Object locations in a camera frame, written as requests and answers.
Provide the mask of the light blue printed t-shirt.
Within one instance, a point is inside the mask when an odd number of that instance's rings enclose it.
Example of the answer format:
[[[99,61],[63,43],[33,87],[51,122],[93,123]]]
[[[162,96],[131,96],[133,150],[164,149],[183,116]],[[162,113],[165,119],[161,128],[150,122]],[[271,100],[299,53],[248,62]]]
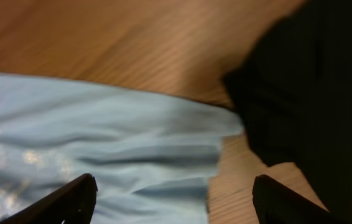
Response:
[[[223,138],[242,130],[182,98],[0,73],[0,220],[89,173],[93,223],[207,223]]]

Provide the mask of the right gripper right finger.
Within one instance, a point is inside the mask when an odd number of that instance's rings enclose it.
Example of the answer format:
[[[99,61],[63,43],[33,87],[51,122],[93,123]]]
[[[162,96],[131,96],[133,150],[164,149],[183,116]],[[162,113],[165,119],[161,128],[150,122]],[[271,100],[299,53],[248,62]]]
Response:
[[[344,224],[268,175],[254,179],[252,202],[260,224]]]

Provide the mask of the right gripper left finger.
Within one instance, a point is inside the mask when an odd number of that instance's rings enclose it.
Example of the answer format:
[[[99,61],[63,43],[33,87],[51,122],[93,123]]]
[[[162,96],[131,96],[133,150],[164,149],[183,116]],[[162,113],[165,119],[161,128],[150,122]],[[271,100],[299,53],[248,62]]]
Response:
[[[90,224],[98,187],[83,174],[0,224]]]

